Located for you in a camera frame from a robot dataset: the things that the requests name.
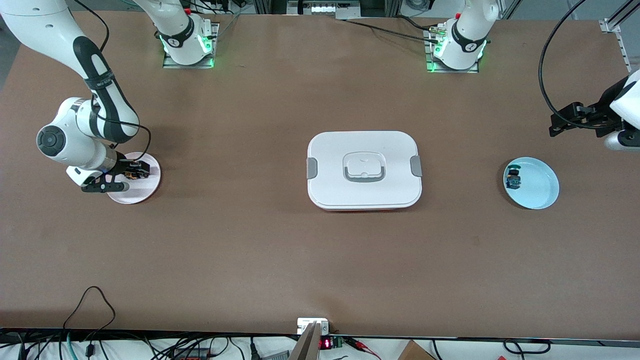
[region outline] white plate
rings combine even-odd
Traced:
[[[130,152],[127,159],[136,159],[142,152]],[[137,204],[150,197],[160,185],[160,164],[151,155],[145,154],[142,159],[149,164],[149,177],[146,179],[129,180],[124,175],[117,175],[116,181],[128,183],[129,189],[125,192],[107,193],[111,200],[121,204]]]
[[[507,188],[509,166],[519,165],[520,188]],[[518,205],[529,209],[545,209],[553,205],[560,194],[556,173],[544,162],[534,158],[518,158],[504,169],[502,185],[509,197]]]

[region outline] brown table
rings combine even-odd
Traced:
[[[153,131],[163,181],[123,206],[82,193],[42,156],[37,131],[88,92],[23,47],[0,97],[1,325],[60,326],[96,284],[121,329],[292,332],[299,316],[325,316],[344,334],[640,340],[640,156],[592,131],[548,136],[536,70],[553,22],[498,21],[480,74],[430,74],[420,42],[326,17],[243,15],[214,69],[163,70],[145,14],[103,15],[106,58]],[[76,17],[102,40],[94,18]],[[545,67],[554,103],[595,101],[627,73],[619,53],[596,22],[565,24]],[[362,129],[416,140],[416,205],[311,203],[309,140]],[[505,198],[499,174],[519,156],[558,174],[551,208]],[[93,294],[71,326],[108,317]]]

